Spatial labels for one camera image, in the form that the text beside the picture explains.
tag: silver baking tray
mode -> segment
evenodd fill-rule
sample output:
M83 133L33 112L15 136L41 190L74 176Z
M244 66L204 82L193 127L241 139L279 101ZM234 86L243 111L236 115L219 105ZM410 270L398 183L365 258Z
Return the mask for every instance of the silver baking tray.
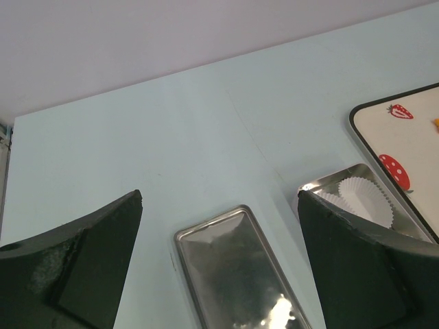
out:
M203 328L311 328L249 207L181 230L175 242Z
M325 176L313 182L306 183L299 187L298 192L301 190L311 191L318 193L320 191L338 195L338 183L342 180L350 177L362 177L366 178L376 185L378 185L386 194L386 197L390 201L393 210L393 224L392 229L416 239L420 239L427 242L436 243L430 233L425 229L424 225L414 215L410 215L401 203L389 191L387 186L374 174L366 164L359 163L349 168L333 173L332 175ZM298 198L297 196L293 200L293 211L299 218L297 213Z

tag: strawberry print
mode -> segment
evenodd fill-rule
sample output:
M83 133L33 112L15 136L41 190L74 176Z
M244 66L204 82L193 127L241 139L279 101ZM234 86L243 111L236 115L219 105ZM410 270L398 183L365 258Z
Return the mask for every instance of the strawberry print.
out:
M396 104L390 105L387 109L391 115L400 119L413 119L412 113L407 111L404 106Z
M378 158L383 163L384 167L389 171L390 175L392 175L392 177L395 179L399 187L401 187L406 193L413 192L410 191L409 176L398 161L387 154L381 154Z

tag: cutting board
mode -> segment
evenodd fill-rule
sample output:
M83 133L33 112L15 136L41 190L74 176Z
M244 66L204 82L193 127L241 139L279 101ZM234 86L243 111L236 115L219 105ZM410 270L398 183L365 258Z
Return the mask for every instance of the cutting board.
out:
M426 228L439 235L439 84L357 106L351 125Z

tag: table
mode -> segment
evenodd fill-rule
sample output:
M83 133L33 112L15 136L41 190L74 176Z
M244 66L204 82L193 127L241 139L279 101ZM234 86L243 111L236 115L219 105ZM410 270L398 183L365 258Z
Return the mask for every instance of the table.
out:
M173 234L247 204L324 328L289 203L300 184L364 161L346 132L354 106L437 82L438 16L428 5L19 117L1 244L138 188L115 328L196 328Z

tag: cupcake liner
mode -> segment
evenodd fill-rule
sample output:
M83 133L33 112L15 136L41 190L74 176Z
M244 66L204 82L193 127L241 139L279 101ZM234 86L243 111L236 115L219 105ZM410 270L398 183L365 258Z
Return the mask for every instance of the cupcake liner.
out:
M356 215L385 228L392 226L392 207L375 183L366 178L346 178L339 183L338 192Z
M347 212L350 212L352 214L355 214L352 210L352 208L348 205L344 199L341 197L338 197L337 195L325 193L325 192L319 192L317 193L319 197L322 197L323 199L327 200L328 202L331 202L332 204L335 204L338 208L341 208Z

